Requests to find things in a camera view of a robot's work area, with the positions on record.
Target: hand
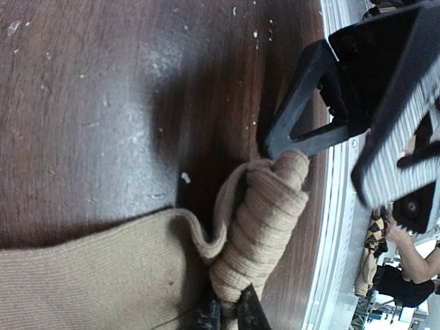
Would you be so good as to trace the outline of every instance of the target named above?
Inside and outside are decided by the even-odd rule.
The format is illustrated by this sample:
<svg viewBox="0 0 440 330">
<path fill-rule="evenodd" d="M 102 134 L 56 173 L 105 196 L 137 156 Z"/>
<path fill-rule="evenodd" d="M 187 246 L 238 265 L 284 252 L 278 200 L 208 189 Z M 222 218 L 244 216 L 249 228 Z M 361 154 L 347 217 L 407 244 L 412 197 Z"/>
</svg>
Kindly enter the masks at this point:
<svg viewBox="0 0 440 330">
<path fill-rule="evenodd" d="M 393 217 L 388 217 L 388 228 L 386 230 L 386 239 L 395 244 L 413 243 L 411 236 L 397 227 L 397 222 Z"/>
</svg>

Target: knit fabric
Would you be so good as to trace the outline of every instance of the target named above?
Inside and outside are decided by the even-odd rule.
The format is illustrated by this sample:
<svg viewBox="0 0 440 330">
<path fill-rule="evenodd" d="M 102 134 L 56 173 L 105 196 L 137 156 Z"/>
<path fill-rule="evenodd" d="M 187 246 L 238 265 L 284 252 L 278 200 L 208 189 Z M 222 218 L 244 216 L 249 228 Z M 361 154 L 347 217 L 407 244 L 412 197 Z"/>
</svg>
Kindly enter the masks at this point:
<svg viewBox="0 0 440 330">
<path fill-rule="evenodd" d="M 172 209 L 55 247 L 0 251 L 0 329 L 192 329 L 202 260 L 223 328 L 237 329 L 241 291 L 252 283 L 261 295 L 305 208 L 308 167 L 297 151 L 238 167 L 217 197 L 211 241 L 191 212 Z"/>
</svg>

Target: dark wood table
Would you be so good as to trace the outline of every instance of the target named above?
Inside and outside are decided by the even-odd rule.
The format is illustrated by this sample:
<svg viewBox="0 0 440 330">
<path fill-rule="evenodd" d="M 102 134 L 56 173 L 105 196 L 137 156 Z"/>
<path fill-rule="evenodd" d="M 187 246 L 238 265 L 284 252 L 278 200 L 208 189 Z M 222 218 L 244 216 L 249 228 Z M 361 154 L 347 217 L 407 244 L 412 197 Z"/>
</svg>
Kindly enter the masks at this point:
<svg viewBox="0 0 440 330">
<path fill-rule="evenodd" d="M 0 0 L 0 247 L 54 245 L 167 206 L 210 227 L 216 193 L 258 156 L 318 0 Z M 327 119 L 311 102 L 304 130 Z M 325 154 L 271 275 L 274 329 L 299 329 Z M 187 173 L 190 183 L 181 179 Z"/>
</svg>

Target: white debris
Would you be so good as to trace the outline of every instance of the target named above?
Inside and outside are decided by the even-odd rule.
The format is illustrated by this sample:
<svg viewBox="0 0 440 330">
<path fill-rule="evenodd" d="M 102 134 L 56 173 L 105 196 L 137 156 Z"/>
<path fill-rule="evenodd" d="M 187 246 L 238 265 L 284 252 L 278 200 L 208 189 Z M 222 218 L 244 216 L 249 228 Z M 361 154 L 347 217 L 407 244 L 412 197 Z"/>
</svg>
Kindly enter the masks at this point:
<svg viewBox="0 0 440 330">
<path fill-rule="evenodd" d="M 17 31 L 21 23 L 21 21 L 11 23 L 11 25 L 8 26 L 8 36 L 12 36 Z"/>
<path fill-rule="evenodd" d="M 180 177 L 185 181 L 186 184 L 190 184 L 191 183 L 190 176 L 188 175 L 187 172 L 182 172 Z"/>
</svg>

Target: person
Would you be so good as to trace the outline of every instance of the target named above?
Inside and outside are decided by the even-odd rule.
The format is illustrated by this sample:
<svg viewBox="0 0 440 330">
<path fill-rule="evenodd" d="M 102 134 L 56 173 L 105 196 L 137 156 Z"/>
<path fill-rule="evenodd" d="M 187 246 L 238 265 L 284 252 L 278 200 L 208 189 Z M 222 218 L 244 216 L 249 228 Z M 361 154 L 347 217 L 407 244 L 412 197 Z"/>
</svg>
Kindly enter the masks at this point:
<svg viewBox="0 0 440 330">
<path fill-rule="evenodd" d="M 386 238 L 397 246 L 401 259 L 402 276 L 405 281 L 420 284 L 440 274 L 439 242 L 426 258 L 422 258 L 415 249 L 411 236 L 405 230 L 397 227 L 397 222 L 393 217 L 388 218 Z"/>
<path fill-rule="evenodd" d="M 416 284 L 403 279 L 402 273 L 395 267 L 378 266 L 373 279 L 373 289 L 380 294 L 391 296 L 402 307 L 418 307 L 432 294 L 440 294 L 440 280 L 427 280 Z"/>
</svg>

